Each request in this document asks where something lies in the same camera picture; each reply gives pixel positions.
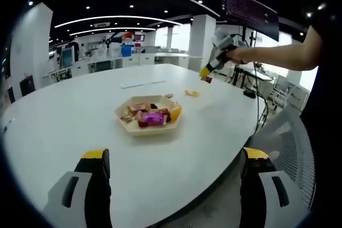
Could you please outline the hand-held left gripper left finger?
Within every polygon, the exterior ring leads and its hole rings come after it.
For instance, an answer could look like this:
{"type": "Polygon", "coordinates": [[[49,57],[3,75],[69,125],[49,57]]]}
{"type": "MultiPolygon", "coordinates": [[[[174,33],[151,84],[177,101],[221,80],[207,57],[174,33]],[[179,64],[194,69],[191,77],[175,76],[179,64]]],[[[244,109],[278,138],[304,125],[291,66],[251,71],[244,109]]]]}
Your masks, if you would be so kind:
{"type": "Polygon", "coordinates": [[[112,227],[109,150],[84,153],[48,192],[43,216],[53,227],[112,227]]]}

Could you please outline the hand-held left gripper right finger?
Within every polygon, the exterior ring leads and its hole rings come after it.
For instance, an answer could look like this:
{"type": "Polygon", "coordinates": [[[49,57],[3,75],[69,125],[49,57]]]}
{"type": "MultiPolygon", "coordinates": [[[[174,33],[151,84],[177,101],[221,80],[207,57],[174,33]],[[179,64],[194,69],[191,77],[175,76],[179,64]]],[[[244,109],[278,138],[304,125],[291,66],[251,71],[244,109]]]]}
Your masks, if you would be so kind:
{"type": "Polygon", "coordinates": [[[297,227],[308,215],[299,187],[269,156],[244,147],[240,227],[297,227]]]}

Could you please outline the person's right hand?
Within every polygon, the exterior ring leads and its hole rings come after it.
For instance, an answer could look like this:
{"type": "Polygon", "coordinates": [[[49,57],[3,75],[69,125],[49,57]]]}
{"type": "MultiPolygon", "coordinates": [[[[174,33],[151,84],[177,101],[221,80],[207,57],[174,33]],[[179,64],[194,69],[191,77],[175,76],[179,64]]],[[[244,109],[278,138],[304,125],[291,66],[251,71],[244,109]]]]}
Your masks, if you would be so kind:
{"type": "Polygon", "coordinates": [[[243,60],[244,49],[235,48],[227,52],[228,59],[236,65],[244,65],[246,62],[243,60]]]}

